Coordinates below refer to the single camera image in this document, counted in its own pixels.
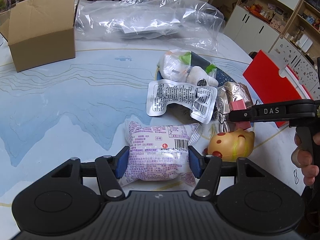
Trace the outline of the person's right hand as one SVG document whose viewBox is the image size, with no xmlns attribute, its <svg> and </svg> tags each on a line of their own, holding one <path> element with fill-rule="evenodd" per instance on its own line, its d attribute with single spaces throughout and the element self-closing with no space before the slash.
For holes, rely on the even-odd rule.
<svg viewBox="0 0 320 240">
<path fill-rule="evenodd" d="M 295 134 L 294 140 L 297 148 L 291 154 L 291 161 L 301 169 L 304 176 L 304 184 L 306 186 L 312 186 L 319 174 L 319 167 L 317 165 L 313 165 L 312 154 L 308 151 L 303 150 L 300 146 L 302 144 L 302 141 L 298 134 Z"/>
</svg>

